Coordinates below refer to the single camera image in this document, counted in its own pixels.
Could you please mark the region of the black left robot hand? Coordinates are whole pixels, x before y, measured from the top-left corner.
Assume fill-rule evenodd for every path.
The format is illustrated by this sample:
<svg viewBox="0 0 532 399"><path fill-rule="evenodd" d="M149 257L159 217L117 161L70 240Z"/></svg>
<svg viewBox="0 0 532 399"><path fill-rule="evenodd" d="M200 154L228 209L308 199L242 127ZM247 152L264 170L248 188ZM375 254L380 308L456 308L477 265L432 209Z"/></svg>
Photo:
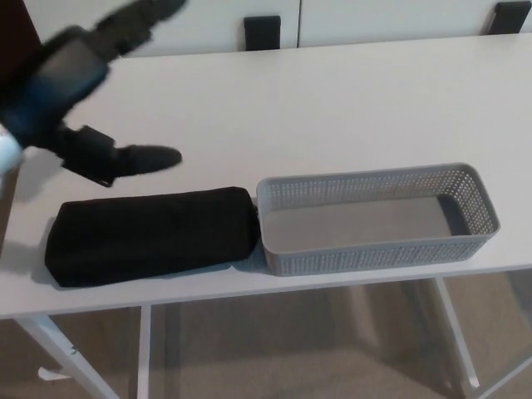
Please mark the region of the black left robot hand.
<svg viewBox="0 0 532 399"><path fill-rule="evenodd" d="M90 126L75 131L64 119L110 73L110 64L143 46L159 23L173 17L183 1L130 1L92 29L69 26L1 84L1 173L18 167L25 149L55 154L62 168L104 187L122 177L177 166L182 154L162 145L116 147Z"/></svg>

